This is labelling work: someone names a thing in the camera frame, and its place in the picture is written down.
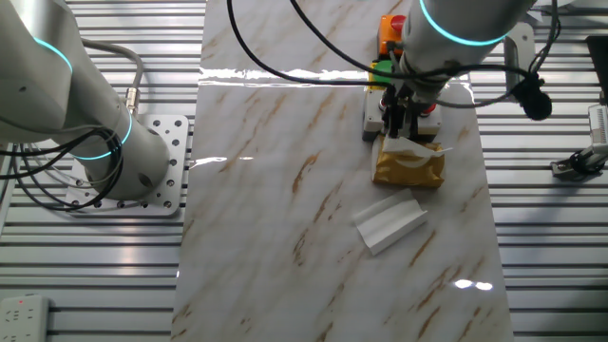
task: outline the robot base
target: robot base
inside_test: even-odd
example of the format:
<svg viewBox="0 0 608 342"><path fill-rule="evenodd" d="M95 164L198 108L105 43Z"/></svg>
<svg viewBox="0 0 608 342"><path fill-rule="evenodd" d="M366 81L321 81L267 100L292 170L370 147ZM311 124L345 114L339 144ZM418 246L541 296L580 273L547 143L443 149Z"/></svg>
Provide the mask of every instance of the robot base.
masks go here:
<svg viewBox="0 0 608 342"><path fill-rule="evenodd" d="M162 182L147 197L141 200L103 199L101 205L79 212L70 213L76 218L115 217L115 218L167 218L180 209L181 183L183 181L188 139L188 119L176 115L140 115L140 122L164 139L169 149L170 162ZM71 176L86 180L85 168L77 161L72 167ZM67 190L66 201L85 203L97 195L95 189Z"/></svg>

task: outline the metal slotted table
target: metal slotted table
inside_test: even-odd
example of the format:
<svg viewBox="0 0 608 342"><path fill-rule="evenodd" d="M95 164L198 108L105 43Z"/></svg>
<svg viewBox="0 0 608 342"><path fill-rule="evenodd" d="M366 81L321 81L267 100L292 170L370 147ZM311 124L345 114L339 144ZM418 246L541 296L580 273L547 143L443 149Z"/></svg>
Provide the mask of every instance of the metal slotted table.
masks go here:
<svg viewBox="0 0 608 342"><path fill-rule="evenodd" d="M598 101L599 82L583 40L608 34L602 3L578 1L561 18L564 30L542 71L555 102L551 119L531 123L515 104L478 110L517 342L608 339L608 178L558 184L548 167L590 142L587 107ZM68 4L85 38L141 54L141 113L194 123L204 1ZM537 48L547 34L545 20L537 24ZM502 51L498 46L487 61L501 63ZM124 93L135 67L90 53ZM504 91L500 74L476 72L471 82L478 99ZM68 170L72 163L59 165ZM40 179L54 194L67 191ZM0 207L0 298L48 296L52 342L168 342L187 175L182 188L175 218L75 219L36 207L10 183Z"/></svg>

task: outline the gold foil bag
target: gold foil bag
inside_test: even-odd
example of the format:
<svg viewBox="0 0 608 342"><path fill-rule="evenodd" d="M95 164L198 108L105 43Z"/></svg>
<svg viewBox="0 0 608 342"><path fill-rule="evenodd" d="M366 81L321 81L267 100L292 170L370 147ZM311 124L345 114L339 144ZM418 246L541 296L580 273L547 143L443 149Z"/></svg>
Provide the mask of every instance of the gold foil bag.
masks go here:
<svg viewBox="0 0 608 342"><path fill-rule="evenodd" d="M419 143L433 151L442 151L439 143ZM374 183L438 188L444 183L446 156L421 158L408 151L383 152L384 137L378 136L371 154L371 180Z"/></svg>

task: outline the green component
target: green component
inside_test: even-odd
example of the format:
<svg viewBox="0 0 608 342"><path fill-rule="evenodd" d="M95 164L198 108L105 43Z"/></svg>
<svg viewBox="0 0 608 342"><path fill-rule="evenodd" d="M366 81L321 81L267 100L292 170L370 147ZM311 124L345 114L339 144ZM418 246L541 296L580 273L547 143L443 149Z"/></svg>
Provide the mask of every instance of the green component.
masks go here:
<svg viewBox="0 0 608 342"><path fill-rule="evenodd" d="M376 64L373 67L374 70L378 70L378 71L384 71L384 72L390 72L392 73L392 62L391 61L380 61L378 62L378 64ZM375 82L390 82L390 78L388 77L382 77L382 76L378 76L378 75L371 75L372 79Z"/></svg>

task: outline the power strip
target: power strip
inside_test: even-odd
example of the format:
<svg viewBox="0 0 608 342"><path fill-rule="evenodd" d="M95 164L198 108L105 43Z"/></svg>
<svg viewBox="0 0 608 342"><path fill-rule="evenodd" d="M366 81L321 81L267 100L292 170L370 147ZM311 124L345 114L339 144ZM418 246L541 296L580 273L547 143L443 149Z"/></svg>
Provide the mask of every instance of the power strip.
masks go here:
<svg viewBox="0 0 608 342"><path fill-rule="evenodd" d="M48 299L41 295L6 298L0 302L0 342L45 342Z"/></svg>

